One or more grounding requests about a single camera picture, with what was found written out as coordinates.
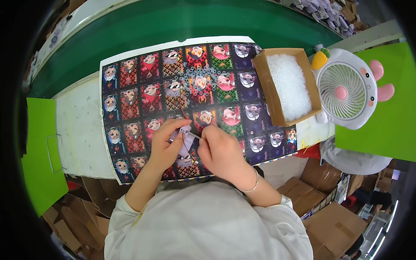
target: fan grille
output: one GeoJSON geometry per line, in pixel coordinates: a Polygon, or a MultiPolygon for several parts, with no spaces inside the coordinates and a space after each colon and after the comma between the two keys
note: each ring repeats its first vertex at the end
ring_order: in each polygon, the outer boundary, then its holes
{"type": "Polygon", "coordinates": [[[360,114],[366,100],[366,90],[355,69],[347,64],[331,64],[324,69],[318,82],[322,105],[332,116],[352,119],[360,114]],[[335,89],[338,86],[347,90],[346,99],[336,98],[335,89]]]}

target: floor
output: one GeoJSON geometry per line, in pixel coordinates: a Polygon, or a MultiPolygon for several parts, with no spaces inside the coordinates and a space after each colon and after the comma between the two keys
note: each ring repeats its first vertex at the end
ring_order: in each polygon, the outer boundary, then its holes
{"type": "Polygon", "coordinates": [[[264,172],[265,179],[274,187],[283,186],[292,177],[300,178],[308,159],[289,156],[259,167],[264,172]]]}

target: right hand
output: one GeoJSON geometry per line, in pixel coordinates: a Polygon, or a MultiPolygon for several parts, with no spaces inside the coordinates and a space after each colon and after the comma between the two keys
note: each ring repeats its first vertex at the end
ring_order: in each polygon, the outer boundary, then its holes
{"type": "Polygon", "coordinates": [[[202,131],[198,154],[205,167],[240,190],[250,190],[257,176],[243,157],[237,139],[214,125],[202,131]]]}

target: silver bangle bracelet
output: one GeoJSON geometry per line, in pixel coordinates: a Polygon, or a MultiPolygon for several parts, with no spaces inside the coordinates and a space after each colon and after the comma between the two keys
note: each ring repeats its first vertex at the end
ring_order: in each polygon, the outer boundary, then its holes
{"type": "Polygon", "coordinates": [[[256,181],[256,185],[254,186],[254,188],[252,188],[251,190],[249,190],[249,191],[242,191],[242,190],[240,190],[241,192],[244,192],[244,193],[247,193],[247,192],[251,192],[251,191],[253,191],[255,188],[257,188],[257,185],[259,184],[259,180],[260,180],[260,178],[259,178],[259,173],[257,172],[257,170],[253,167],[253,169],[254,169],[254,171],[256,172],[256,175],[257,175],[257,181],[256,181]]]}

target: left hand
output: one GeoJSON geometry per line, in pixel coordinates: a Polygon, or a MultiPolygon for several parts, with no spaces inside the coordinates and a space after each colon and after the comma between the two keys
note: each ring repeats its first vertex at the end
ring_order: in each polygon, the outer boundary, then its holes
{"type": "Polygon", "coordinates": [[[171,134],[183,126],[191,124],[189,119],[168,119],[153,134],[152,151],[147,164],[157,173],[163,173],[167,168],[171,167],[176,161],[178,153],[183,146],[183,134],[178,134],[175,140],[170,144],[168,142],[171,134]]]}

